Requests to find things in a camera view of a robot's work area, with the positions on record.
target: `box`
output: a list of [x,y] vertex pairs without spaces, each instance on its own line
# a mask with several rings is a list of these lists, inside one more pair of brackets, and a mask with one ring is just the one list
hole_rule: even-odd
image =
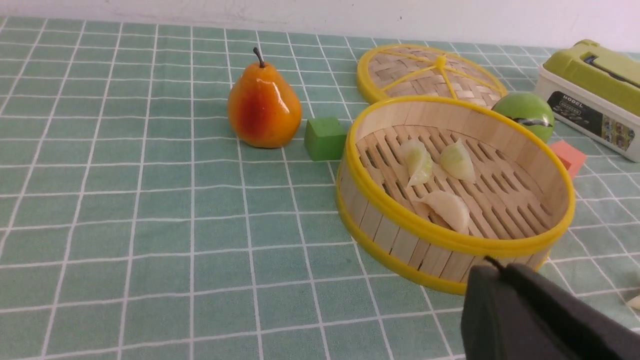
[[587,160],[587,156],[564,140],[554,142],[549,147],[569,172],[571,179],[576,177]]
[[337,117],[307,120],[305,148],[311,160],[340,160],[346,140],[347,131]]
[[534,93],[557,120],[640,162],[640,62],[583,40],[540,68]]

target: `green checkered tablecloth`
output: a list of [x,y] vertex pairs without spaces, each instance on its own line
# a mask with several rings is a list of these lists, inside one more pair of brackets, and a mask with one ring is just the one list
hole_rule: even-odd
[[[0,359],[463,359],[461,297],[390,273],[333,201],[304,126],[238,142],[232,81],[259,46],[304,117],[348,126],[356,61],[396,39],[0,19]],[[553,49],[427,42],[529,91]],[[640,59],[638,54],[631,54]],[[542,274],[624,326],[640,293],[640,165],[589,158]]]

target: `bamboo steamer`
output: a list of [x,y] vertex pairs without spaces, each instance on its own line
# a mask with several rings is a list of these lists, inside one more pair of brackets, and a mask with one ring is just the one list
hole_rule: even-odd
[[[435,163],[462,138],[476,183],[434,166],[428,183],[407,188],[400,145],[410,138]],[[575,211],[569,174],[547,145],[498,113],[446,97],[395,97],[365,109],[349,130],[336,188],[342,221],[371,256],[417,284],[458,295],[485,255],[539,269]],[[465,201],[469,234],[416,201],[436,189]]]
[[447,51],[392,44],[367,51],[358,62],[357,85],[369,104],[389,97],[450,97],[491,108],[508,91],[490,72]]

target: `pink block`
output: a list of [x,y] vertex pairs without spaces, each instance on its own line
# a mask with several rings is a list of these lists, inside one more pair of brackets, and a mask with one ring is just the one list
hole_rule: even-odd
[[549,145],[551,150],[560,159],[564,167],[569,171],[569,176],[573,179],[580,171],[580,168],[587,160],[587,156],[581,153],[578,149],[566,143],[564,140],[560,140]]

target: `bamboo steamer lid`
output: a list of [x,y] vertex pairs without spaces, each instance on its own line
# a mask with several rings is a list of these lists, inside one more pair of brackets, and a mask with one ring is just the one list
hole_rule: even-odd
[[432,47],[393,44],[371,49],[358,62],[358,90],[370,103],[389,97],[450,97],[491,108],[508,91],[490,72]]

